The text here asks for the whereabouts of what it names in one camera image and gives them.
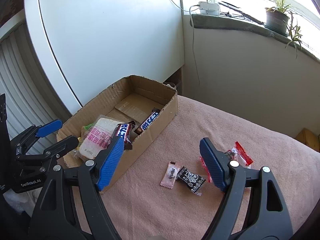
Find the white basket with shoes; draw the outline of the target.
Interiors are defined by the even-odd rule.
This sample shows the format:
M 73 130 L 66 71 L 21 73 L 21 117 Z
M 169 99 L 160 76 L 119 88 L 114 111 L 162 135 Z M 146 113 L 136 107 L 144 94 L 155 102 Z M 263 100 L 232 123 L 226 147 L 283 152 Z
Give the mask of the white basket with shoes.
M 163 82 L 165 85 L 170 85 L 172 88 L 176 89 L 179 94 L 181 94 L 181 75 L 172 74 L 168 79 Z

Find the brown Chinese Snickers bar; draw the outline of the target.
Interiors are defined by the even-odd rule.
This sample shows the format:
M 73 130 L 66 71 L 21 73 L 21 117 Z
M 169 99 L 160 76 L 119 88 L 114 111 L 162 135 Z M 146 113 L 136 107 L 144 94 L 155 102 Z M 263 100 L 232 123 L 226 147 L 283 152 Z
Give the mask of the brown Chinese Snickers bar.
M 132 142 L 130 141 L 130 133 L 135 127 L 136 123 L 132 120 L 126 123 L 117 124 L 112 138 L 121 137 L 124 140 L 124 150 L 132 150 Z

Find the black white candy packet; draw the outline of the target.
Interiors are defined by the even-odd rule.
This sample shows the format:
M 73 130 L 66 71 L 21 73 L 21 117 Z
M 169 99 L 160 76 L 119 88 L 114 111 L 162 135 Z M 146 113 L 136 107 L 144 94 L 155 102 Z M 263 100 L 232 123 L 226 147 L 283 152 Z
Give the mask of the black white candy packet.
M 185 166 L 183 166 L 176 177 L 176 180 L 184 183 L 187 188 L 195 195 L 201 196 L 201 187 L 203 187 L 206 179 L 202 176 L 190 172 Z

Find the wooden stool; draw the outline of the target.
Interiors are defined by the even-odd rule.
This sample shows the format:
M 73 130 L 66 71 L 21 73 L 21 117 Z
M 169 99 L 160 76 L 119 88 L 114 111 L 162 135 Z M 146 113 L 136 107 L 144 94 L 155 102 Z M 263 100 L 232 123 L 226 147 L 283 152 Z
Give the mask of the wooden stool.
M 302 129 L 295 139 L 309 148 L 319 152 L 319 137 L 307 128 Z

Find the brown cardboard box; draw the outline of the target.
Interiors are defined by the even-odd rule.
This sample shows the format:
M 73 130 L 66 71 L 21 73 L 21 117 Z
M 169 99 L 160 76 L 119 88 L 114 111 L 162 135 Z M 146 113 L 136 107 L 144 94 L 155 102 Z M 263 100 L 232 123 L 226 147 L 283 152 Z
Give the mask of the brown cardboard box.
M 60 141 L 69 135 L 80 137 L 84 126 L 103 116 L 144 126 L 142 133 L 130 133 L 132 149 L 124 151 L 110 183 L 103 189 L 106 192 L 155 141 L 177 111 L 176 89 L 146 77 L 130 75 L 108 86 L 78 110 L 59 129 L 56 139 Z

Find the white power adapter box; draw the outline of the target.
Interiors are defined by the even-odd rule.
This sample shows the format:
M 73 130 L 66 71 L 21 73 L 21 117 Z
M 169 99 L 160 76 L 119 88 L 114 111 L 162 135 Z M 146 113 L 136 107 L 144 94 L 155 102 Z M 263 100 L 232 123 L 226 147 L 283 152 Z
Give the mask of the white power adapter box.
M 218 3 L 199 2 L 199 10 L 201 14 L 205 15 L 220 15 L 220 5 Z

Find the pink candy packet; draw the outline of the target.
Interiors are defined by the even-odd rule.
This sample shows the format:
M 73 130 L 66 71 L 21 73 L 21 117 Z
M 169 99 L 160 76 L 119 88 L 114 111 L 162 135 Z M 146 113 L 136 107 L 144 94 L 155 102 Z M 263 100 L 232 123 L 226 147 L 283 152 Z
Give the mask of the pink candy packet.
M 178 163 L 174 161 L 168 163 L 167 170 L 160 182 L 160 185 L 162 187 L 166 187 L 167 189 L 173 189 L 180 169 L 181 166 Z

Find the green candy packet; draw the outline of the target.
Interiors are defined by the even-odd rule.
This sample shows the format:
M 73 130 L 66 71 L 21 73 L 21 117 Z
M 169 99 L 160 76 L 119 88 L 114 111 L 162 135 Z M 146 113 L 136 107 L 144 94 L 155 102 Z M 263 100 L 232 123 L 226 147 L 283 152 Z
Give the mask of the green candy packet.
M 93 126 L 93 123 L 86 125 L 86 126 L 82 126 L 82 128 L 81 128 L 81 137 L 82 138 L 85 138 L 88 135 L 92 126 Z

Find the packaged bread slice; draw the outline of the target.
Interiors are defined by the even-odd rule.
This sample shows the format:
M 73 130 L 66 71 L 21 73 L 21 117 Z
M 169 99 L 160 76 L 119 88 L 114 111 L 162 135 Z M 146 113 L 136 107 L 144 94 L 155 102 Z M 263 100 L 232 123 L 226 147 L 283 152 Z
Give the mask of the packaged bread slice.
M 74 150 L 76 158 L 82 161 L 94 159 L 101 150 L 111 143 L 111 138 L 117 124 L 122 121 L 105 115 L 99 115 L 85 138 L 79 137 L 79 144 Z

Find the potted spider plant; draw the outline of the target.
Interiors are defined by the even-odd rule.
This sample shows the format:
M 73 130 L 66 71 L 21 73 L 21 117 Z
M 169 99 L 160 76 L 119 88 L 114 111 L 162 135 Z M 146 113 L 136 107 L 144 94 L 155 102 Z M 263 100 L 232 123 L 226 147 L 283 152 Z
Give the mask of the potted spider plant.
M 287 3 L 287 0 L 267 0 L 274 3 L 272 7 L 265 7 L 266 23 L 264 26 L 278 34 L 281 34 L 289 39 L 289 42 L 285 45 L 285 49 L 288 46 L 292 46 L 296 51 L 296 59 L 298 57 L 298 51 L 302 51 L 302 34 L 301 26 L 298 22 L 294 21 L 294 11 L 291 3 Z

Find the white cabinet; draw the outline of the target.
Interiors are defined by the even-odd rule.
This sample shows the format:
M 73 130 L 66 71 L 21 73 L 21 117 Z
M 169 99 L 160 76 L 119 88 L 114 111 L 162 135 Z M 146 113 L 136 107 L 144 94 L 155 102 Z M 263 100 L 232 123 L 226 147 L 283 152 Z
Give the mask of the white cabinet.
M 36 55 L 75 113 L 122 77 L 163 82 L 184 65 L 180 0 L 24 0 Z

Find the pink table cloth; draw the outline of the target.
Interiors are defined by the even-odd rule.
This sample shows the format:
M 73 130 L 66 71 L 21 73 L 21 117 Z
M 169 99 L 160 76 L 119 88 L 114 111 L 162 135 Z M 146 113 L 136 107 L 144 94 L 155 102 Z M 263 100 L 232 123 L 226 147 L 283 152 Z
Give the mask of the pink table cloth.
M 178 113 L 137 161 L 101 198 L 122 239 L 201 239 L 223 193 L 205 183 L 197 196 L 181 182 L 160 185 L 174 161 L 201 176 L 199 143 L 208 137 L 220 151 L 239 142 L 253 159 L 252 168 L 268 166 L 285 198 L 294 230 L 319 201 L 319 153 L 287 135 L 179 96 Z

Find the red clear date bag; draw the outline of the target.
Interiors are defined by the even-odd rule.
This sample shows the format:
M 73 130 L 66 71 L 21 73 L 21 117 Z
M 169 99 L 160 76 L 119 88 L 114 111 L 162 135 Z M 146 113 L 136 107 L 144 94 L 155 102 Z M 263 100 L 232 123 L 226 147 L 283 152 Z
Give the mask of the red clear date bag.
M 245 168 L 251 168 L 251 165 L 253 164 L 252 158 L 246 153 L 245 149 L 237 141 L 235 142 L 235 146 L 231 150 L 225 152 L 225 156 L 229 161 L 235 160 Z M 200 161 L 206 171 L 208 182 L 212 183 L 213 180 L 209 173 L 208 167 L 206 166 L 204 159 L 201 156 Z

